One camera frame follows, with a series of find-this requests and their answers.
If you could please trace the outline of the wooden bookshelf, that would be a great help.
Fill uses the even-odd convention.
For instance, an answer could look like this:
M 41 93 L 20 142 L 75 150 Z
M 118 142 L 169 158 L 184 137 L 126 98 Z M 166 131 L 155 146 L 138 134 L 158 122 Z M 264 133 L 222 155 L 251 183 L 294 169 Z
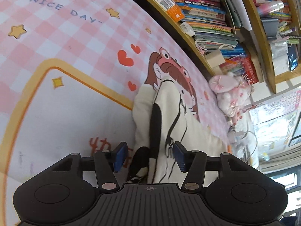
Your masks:
M 180 28 L 180 23 L 173 20 L 173 18 L 155 1 L 155 0 L 134 0 L 142 9 L 144 9 L 152 18 L 154 18 L 160 26 L 162 26 L 168 34 L 177 42 L 177 44 L 184 50 L 188 57 L 195 63 L 197 68 L 208 79 L 209 76 L 214 75 L 213 68 L 209 65 L 204 56 L 201 55 L 196 48 L 193 38 L 189 37 Z M 300 66 L 294 71 L 285 72 L 274 79 L 271 61 L 271 51 L 268 49 L 267 39 L 264 38 L 263 26 L 259 24 L 259 17 L 255 14 L 255 7 L 251 4 L 251 0 L 246 1 L 245 7 L 247 14 L 251 15 L 250 22 L 253 25 L 253 30 L 248 32 L 244 27 L 233 27 L 233 32 L 251 43 L 257 53 L 261 63 L 261 70 L 264 75 L 269 90 L 276 94 L 277 85 L 281 82 L 292 81 L 300 76 Z

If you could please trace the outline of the row of colourful books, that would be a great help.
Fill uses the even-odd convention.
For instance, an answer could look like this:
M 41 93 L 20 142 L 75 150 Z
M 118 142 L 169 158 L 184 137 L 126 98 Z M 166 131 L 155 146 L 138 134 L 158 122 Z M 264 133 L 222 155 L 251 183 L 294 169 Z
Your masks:
M 247 48 L 240 43 L 233 27 L 240 28 L 241 20 L 232 9 L 230 0 L 173 0 L 185 18 L 180 25 L 188 25 L 196 47 L 206 54 L 220 50 L 225 63 L 213 68 L 215 74 L 232 72 L 246 78 L 251 84 L 258 77 Z

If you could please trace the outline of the lying white orange box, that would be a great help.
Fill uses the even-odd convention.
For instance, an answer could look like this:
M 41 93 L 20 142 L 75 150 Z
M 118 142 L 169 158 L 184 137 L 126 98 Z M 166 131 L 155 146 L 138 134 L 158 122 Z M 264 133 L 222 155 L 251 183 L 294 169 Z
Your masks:
M 185 18 L 181 8 L 173 0 L 154 0 L 175 22 Z

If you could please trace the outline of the pink checkered table cloth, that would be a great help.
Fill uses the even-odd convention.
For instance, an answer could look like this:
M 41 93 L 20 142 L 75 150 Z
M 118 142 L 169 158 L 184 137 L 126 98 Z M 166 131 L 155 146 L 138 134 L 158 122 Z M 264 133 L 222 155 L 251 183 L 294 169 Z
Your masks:
M 228 145 L 228 124 L 199 60 L 141 0 L 1 0 L 1 225 L 18 225 L 13 194 L 55 162 L 128 144 L 116 175 L 127 179 L 135 149 L 133 103 L 151 54 L 178 65 L 185 101 L 205 147 Z

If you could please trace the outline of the small cardboard box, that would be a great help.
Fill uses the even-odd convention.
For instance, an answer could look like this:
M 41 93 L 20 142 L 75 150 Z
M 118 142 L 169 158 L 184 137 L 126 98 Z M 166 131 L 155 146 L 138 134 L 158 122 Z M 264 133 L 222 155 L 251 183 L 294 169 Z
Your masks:
M 225 59 L 220 50 L 214 50 L 205 55 L 207 63 L 211 66 L 211 68 L 215 68 L 225 63 Z

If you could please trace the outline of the pink plush toy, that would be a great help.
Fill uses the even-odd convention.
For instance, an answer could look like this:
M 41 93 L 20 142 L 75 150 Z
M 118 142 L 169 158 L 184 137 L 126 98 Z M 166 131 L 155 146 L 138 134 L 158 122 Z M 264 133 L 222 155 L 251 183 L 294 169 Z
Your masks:
M 246 78 L 228 72 L 213 76 L 209 86 L 216 94 L 217 106 L 235 125 L 242 118 L 241 112 L 251 96 L 252 85 Z

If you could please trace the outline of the cream printed garment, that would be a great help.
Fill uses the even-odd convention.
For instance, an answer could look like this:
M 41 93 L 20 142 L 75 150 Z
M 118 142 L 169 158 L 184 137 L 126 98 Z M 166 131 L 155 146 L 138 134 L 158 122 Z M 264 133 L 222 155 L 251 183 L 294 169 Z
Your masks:
M 181 172 L 173 155 L 178 141 L 188 151 L 199 150 L 218 157 L 226 143 L 211 134 L 189 111 L 177 82 L 163 78 L 157 91 L 150 85 L 140 87 L 134 100 L 135 146 L 128 170 L 129 183 L 182 185 Z

